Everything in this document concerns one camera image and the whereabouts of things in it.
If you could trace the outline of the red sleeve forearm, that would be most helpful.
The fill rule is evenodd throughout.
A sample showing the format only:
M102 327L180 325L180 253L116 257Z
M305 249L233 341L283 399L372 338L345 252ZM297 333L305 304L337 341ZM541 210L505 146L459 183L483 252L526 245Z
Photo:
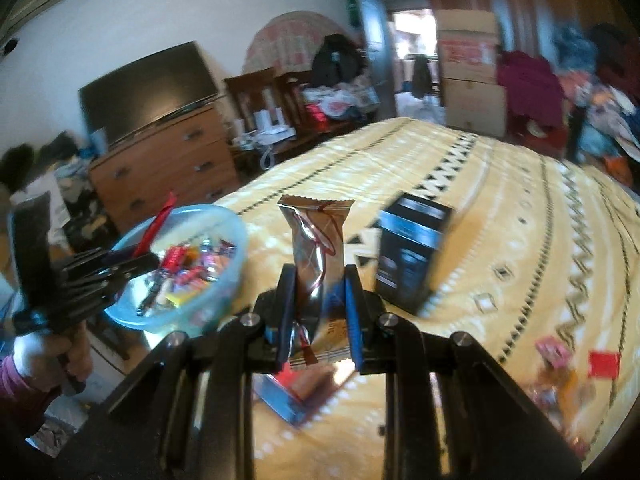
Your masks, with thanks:
M12 356L1 362L1 440L21 441L34 424L35 391L18 374Z

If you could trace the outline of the person left hand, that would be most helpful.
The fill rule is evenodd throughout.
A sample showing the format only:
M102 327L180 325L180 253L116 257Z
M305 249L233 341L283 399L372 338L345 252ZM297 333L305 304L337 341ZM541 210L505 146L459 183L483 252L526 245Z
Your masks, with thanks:
M86 323L61 335L31 333L17 337L13 362L21 378L42 392L61 387L68 376L84 382L93 370Z

